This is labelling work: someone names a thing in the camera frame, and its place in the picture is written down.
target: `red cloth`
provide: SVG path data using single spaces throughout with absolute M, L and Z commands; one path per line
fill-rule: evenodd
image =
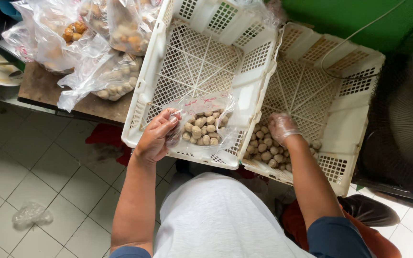
M 110 124 L 98 124 L 92 134 L 85 139 L 85 143 L 106 143 L 117 148 L 122 148 L 124 154 L 118 157 L 116 161 L 127 166 L 129 164 L 132 149 L 122 142 L 121 135 L 121 127 Z
M 358 229 L 366 246 L 377 256 L 377 258 L 401 258 L 401 253 L 393 243 L 384 238 L 377 230 L 359 222 L 346 211 L 342 210 L 345 218 L 350 220 Z M 308 252 L 307 229 L 305 228 L 304 218 L 297 200 L 292 202 L 281 215 L 284 229 L 295 238 L 302 249 Z

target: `person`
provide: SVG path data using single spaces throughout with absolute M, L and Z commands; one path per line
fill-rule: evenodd
M 181 117 L 165 109 L 143 132 L 130 158 L 114 215 L 111 258 L 372 258 L 357 227 L 345 218 L 328 180 L 290 116 L 272 114 L 272 137 L 291 155 L 298 208 L 308 251 L 286 237 L 266 205 L 237 180 L 203 173 L 176 185 L 160 209 L 155 245 L 156 162 L 168 149 L 165 136 Z

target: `hand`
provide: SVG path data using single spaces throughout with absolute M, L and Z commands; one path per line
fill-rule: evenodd
M 175 111 L 173 108 L 164 109 L 146 127 L 134 151 L 140 161 L 155 164 L 168 153 L 165 136 L 181 120 L 179 113 L 170 118 Z
M 281 145 L 288 147 L 287 138 L 291 135 L 301 135 L 291 116 L 285 113 L 272 113 L 268 118 L 268 129 L 272 137 Z

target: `plastic basket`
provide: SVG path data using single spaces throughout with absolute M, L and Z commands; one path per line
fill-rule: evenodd
M 235 1 L 165 0 L 133 93 L 123 142 L 135 147 L 164 104 L 184 95 L 200 97 L 224 90 L 232 90 L 238 104 L 229 124 L 254 127 L 276 68 L 278 35 Z M 214 155 L 173 151 L 168 155 L 237 169 L 246 132 L 239 133 L 234 147 Z
M 346 196 L 368 124 L 370 97 L 378 78 L 342 80 L 326 76 L 323 56 L 343 41 L 294 23 L 285 25 L 278 65 L 262 103 L 262 123 L 272 112 L 291 114 L 304 137 L 321 139 L 318 164 L 335 193 Z M 324 60 L 338 77 L 359 77 L 380 71 L 385 56 L 346 42 Z M 249 142 L 247 134 L 239 156 Z M 255 160 L 242 160 L 245 168 L 292 185 L 292 174 Z

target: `bag of meatballs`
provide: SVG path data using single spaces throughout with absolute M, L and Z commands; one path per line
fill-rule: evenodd
M 93 44 L 83 51 L 74 73 L 58 81 L 59 86 L 72 90 L 61 92 L 57 106 L 71 112 L 89 93 L 117 101 L 135 88 L 142 62 L 139 56 L 113 50 L 104 38 L 96 35 Z
M 94 38 L 79 15 L 80 2 L 20 0 L 12 4 L 25 21 L 35 61 L 53 73 L 72 73 Z
M 166 137 L 167 147 L 174 151 L 215 154 L 234 146 L 240 128 L 234 126 L 235 99 L 222 91 L 199 98 L 185 96 L 163 107 L 174 108 L 181 120 Z
M 144 56 L 161 0 L 86 0 L 80 14 L 116 50 Z

